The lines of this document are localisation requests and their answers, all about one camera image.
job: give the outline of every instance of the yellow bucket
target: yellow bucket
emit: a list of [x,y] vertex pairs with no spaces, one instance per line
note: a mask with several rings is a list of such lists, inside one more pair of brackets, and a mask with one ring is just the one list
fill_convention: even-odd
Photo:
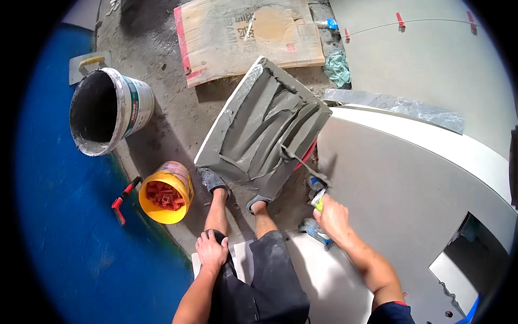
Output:
[[[182,198],[185,200],[185,206],[175,211],[163,209],[153,204],[146,198],[148,183],[151,181],[161,181],[171,185],[182,195]],[[155,173],[142,182],[142,186],[138,192],[138,200],[144,212],[146,212],[151,219],[162,224],[174,224],[182,220],[189,210],[193,196],[194,191],[189,170],[187,170],[183,164],[175,161],[167,161],[162,164]]]

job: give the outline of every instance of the gray shoe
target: gray shoe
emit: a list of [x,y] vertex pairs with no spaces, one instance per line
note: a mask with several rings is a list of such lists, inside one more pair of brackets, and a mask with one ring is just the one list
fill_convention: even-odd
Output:
[[247,210],[249,213],[251,213],[252,215],[254,215],[254,213],[252,212],[252,205],[258,201],[264,201],[266,203],[266,206],[268,206],[270,203],[271,203],[271,200],[266,198],[266,197],[263,197],[261,195],[256,195],[254,198],[250,199],[248,202],[247,202]]
[[232,195],[229,187],[223,182],[223,180],[211,169],[205,167],[199,167],[196,172],[202,180],[202,185],[207,187],[207,191],[214,194],[214,190],[217,188],[224,188],[228,192],[228,197]]

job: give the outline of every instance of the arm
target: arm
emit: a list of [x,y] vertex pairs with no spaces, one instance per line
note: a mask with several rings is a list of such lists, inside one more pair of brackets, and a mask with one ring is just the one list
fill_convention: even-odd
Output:
[[224,238],[221,245],[216,242],[214,231],[205,232],[196,242],[196,252],[202,268],[198,276],[191,284],[182,300],[172,324],[205,324],[209,320],[212,289],[221,266],[228,255],[228,237]]
[[349,227],[346,207],[326,194],[322,199],[322,212],[315,209],[313,215],[327,235],[347,253],[365,285],[374,294],[372,310],[387,302],[405,302],[396,272],[381,254],[363,242]]

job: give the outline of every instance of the yellow handle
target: yellow handle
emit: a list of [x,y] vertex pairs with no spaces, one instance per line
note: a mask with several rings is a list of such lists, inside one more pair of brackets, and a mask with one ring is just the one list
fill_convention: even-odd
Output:
[[86,59],[84,61],[79,62],[79,67],[82,68],[85,65],[94,64],[94,63],[104,63],[104,57],[92,57],[89,59]]

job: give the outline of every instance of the hand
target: hand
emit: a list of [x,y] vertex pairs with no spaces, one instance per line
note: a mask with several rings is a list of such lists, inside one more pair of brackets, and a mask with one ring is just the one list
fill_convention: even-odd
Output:
[[313,216],[324,232],[337,243],[345,243],[350,233],[353,233],[349,227],[349,210],[328,194],[322,197],[322,212],[315,209]]
[[225,237],[219,245],[214,237],[214,230],[209,230],[208,237],[203,232],[196,242],[196,252],[203,268],[217,275],[228,256],[228,237]]

